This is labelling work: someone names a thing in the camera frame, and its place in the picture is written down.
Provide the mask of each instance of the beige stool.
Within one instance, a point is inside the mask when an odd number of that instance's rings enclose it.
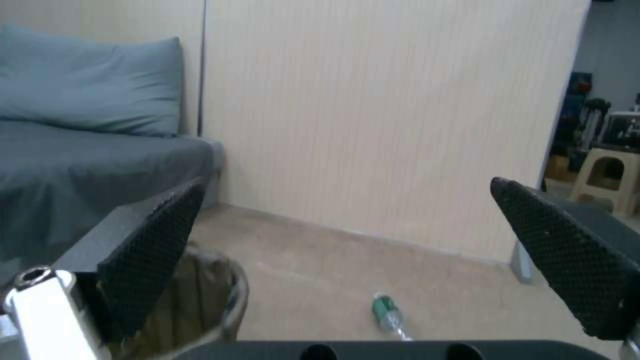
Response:
[[[608,161],[602,159],[620,160],[624,166],[622,179],[617,190],[594,186],[593,181],[603,181],[604,170]],[[638,196],[638,177],[640,176],[640,154],[606,149],[591,149],[582,164],[578,178],[573,185],[569,199],[578,202],[583,195],[608,199],[613,203],[613,213],[618,216],[630,217],[636,209]]]

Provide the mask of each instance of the trash bag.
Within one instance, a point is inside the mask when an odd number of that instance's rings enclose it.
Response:
[[[143,328],[109,349],[114,359],[172,359],[206,343],[235,341],[248,295],[238,263],[189,245]]]

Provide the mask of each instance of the carpet floor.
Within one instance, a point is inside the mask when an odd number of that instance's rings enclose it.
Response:
[[[536,274],[413,245],[217,206],[191,234],[238,260],[250,284],[239,340],[383,340],[371,300],[388,293],[419,340],[549,339],[617,358],[618,342],[582,333]]]

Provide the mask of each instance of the silver metal part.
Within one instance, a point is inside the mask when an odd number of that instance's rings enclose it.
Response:
[[[618,352],[621,360],[640,359],[640,322],[636,323],[631,333],[623,341]]]
[[[15,285],[16,289],[23,290],[26,288],[30,288],[31,286],[40,284],[41,282],[44,282],[54,276],[55,274],[50,267],[40,265],[20,273],[15,277],[13,284]]]
[[[110,359],[85,309],[72,292],[74,274],[38,266],[15,280],[4,309],[20,332],[29,359]]]

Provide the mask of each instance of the equipment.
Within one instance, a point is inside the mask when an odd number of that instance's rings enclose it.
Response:
[[[138,245],[169,231],[171,227],[166,222],[170,218],[173,219],[171,226],[182,226],[179,234],[184,231],[188,234],[195,216],[189,211],[201,201],[201,191],[198,185],[192,184],[183,189],[181,195],[172,197],[173,200],[163,202],[146,218],[154,225],[143,227],[144,231],[136,231],[132,237],[126,236],[129,243],[94,248],[94,254],[87,254],[89,248],[82,248],[89,245],[81,245],[63,256],[57,264],[75,269],[77,282],[84,285],[74,286],[74,274],[70,272],[53,272],[47,267],[23,273],[7,301],[30,358],[69,358],[74,354],[94,359],[111,356],[112,353],[104,348],[105,342],[127,338],[140,326],[140,319],[144,319],[152,298],[166,283],[170,273],[167,268],[175,266],[173,251],[149,252],[147,247]],[[640,359],[638,235],[598,208],[558,199],[515,181],[495,178],[491,193],[532,260],[580,321],[584,331],[603,340],[624,340],[620,357]],[[190,205],[182,208],[181,204]],[[188,212],[184,221],[175,221],[173,217],[156,221],[163,214],[174,213],[180,208]],[[184,248],[182,238],[172,238],[164,239],[175,243],[165,244],[167,247],[163,249],[181,252]],[[155,264],[167,268],[151,274],[147,269],[159,270]],[[92,275],[87,281],[83,274]],[[73,289],[79,289],[82,297],[77,297],[78,292]],[[43,301],[43,293],[48,294],[47,299],[57,301]],[[380,319],[386,319],[389,311],[396,312],[397,308],[388,297],[378,300],[384,301],[374,302],[372,310]],[[29,306],[29,311],[24,311],[25,306]],[[75,335],[65,338],[51,334],[61,327]],[[586,349],[557,341],[203,341],[201,344],[178,358],[604,359]]]

